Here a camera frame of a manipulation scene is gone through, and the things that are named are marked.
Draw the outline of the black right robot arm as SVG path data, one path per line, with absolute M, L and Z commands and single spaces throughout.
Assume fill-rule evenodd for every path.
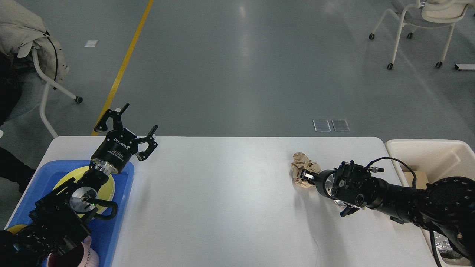
M 371 161 L 366 166 L 354 161 L 342 162 L 338 168 L 318 173 L 307 169 L 298 171 L 298 177 L 316 187 L 322 196 L 343 202 L 345 217 L 370 208 L 390 217 L 399 224 L 412 223 L 429 232 L 431 250 L 436 264 L 435 232 L 445 236 L 458 254 L 474 265 L 475 183 L 467 177 L 447 177 L 417 188 L 413 170 L 412 186 L 389 184 L 372 176 L 383 172 Z

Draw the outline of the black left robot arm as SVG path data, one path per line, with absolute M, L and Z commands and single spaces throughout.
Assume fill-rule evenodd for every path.
M 157 125 L 143 137 L 123 126 L 121 117 L 128 107 L 126 103 L 102 115 L 94 130 L 106 136 L 81 177 L 68 178 L 36 201 L 29 212 L 30 224 L 15 233 L 1 231 L 2 267 L 37 267 L 51 253 L 66 255 L 91 234 L 90 221 L 116 217 L 118 204 L 100 199 L 100 189 L 112 174 L 122 172 L 132 156 L 144 161 L 158 147 Z

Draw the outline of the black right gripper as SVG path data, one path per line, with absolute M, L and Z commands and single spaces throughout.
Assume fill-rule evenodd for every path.
M 334 174 L 336 170 L 326 169 L 321 172 L 312 172 L 307 169 L 300 171 L 300 179 L 308 184 L 315 185 L 318 193 L 326 198 L 335 199 L 331 196 L 331 189 L 334 187 Z

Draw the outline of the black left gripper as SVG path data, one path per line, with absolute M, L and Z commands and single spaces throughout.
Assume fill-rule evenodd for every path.
M 112 174 L 122 172 L 126 164 L 134 154 L 138 161 L 142 162 L 150 157 L 158 147 L 153 135 L 158 129 L 154 125 L 145 137 L 138 138 L 133 132 L 123 127 L 122 114 L 129 107 L 126 103 L 121 109 L 107 109 L 94 127 L 94 132 L 108 132 L 108 119 L 112 119 L 112 130 L 109 131 L 105 140 L 91 156 L 95 165 L 108 169 Z M 139 151 L 139 144 L 148 144 L 144 151 Z

